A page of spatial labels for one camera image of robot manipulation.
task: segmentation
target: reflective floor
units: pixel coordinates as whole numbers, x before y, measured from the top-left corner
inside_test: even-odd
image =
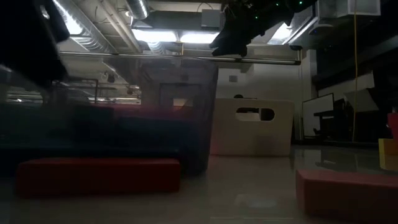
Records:
[[[336,223],[297,208],[295,169],[397,174],[380,167],[377,151],[294,147],[294,159],[211,157],[207,173],[174,194],[21,200],[2,180],[0,223]]]

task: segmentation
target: yellow cable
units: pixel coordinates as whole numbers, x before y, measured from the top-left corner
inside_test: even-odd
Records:
[[[354,56],[355,56],[355,92],[354,92],[354,124],[353,124],[353,142],[355,141],[356,129],[356,93],[358,91],[358,45],[357,45],[357,27],[356,27],[356,1],[354,2]]]

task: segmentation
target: floor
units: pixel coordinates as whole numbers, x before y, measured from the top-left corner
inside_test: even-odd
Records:
[[[377,151],[294,147],[294,159],[210,157],[207,173],[183,179],[174,194],[21,200],[1,180],[0,223],[336,223],[298,210],[295,169],[397,174],[380,168]]]

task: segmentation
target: oval hole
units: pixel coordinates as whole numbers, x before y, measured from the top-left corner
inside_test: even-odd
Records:
[[[235,117],[240,121],[272,121],[275,112],[269,108],[238,108]]]

